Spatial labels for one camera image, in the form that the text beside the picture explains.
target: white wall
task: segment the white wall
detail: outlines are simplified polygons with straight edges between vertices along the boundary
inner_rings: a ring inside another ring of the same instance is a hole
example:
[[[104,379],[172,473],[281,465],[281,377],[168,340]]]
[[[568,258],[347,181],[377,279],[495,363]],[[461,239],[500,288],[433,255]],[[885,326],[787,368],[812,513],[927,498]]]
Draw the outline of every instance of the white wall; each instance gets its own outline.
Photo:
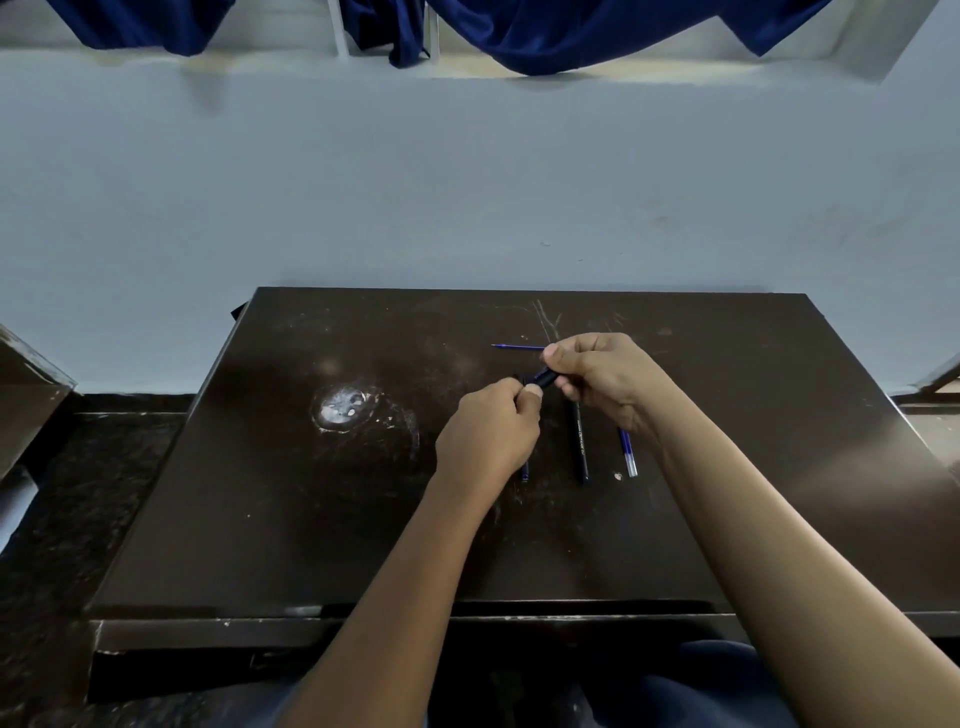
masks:
[[[0,54],[0,320],[183,392],[261,284],[803,291],[903,390],[960,352],[959,36],[880,87]]]

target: hand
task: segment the hand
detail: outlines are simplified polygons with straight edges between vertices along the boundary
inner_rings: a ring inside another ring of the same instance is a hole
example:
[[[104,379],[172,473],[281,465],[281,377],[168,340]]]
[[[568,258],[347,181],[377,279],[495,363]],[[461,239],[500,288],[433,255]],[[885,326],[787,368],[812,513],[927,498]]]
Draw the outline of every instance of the hand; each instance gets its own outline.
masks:
[[[533,452],[542,399],[536,384],[524,387],[516,379],[464,396],[437,438],[437,474],[427,494],[475,507],[482,518]]]
[[[620,427],[653,435],[644,402],[676,385],[653,358],[625,333],[582,333],[551,344],[543,362],[570,400],[599,407]]]

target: dark wooden desk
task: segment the dark wooden desk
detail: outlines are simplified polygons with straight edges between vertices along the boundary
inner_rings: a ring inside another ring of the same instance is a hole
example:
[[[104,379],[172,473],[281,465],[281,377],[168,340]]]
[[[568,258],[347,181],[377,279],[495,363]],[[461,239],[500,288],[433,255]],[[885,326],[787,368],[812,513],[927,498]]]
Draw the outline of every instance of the dark wooden desk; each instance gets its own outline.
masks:
[[[631,334],[901,609],[960,635],[960,489],[805,296],[265,288],[91,605],[100,648],[315,639],[416,507],[458,399],[539,366],[490,344],[589,330]],[[549,392],[531,482],[481,527],[455,617],[735,634],[652,457],[636,439],[628,478],[614,426],[585,411],[585,430],[586,488]]]

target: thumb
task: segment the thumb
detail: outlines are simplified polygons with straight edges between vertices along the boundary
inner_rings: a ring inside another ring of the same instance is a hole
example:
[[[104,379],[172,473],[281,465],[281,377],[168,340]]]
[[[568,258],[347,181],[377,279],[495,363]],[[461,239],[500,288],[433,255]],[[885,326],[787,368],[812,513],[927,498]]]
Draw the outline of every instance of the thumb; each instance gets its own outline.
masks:
[[[587,370],[587,353],[575,352],[556,344],[543,350],[543,363],[562,375],[582,376]]]
[[[534,424],[540,421],[540,404],[543,402],[543,390],[536,384],[527,384],[516,396],[516,413],[524,420]]]

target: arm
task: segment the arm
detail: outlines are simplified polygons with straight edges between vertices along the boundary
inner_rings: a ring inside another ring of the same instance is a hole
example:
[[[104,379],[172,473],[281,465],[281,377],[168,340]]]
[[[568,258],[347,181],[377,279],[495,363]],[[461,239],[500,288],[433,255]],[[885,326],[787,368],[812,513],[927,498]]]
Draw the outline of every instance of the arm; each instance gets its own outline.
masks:
[[[420,506],[278,725],[422,726],[470,543],[537,442],[541,397],[503,379],[461,400]]]
[[[625,334],[544,351],[572,399],[641,432],[717,580],[809,725],[947,726],[958,669]]]

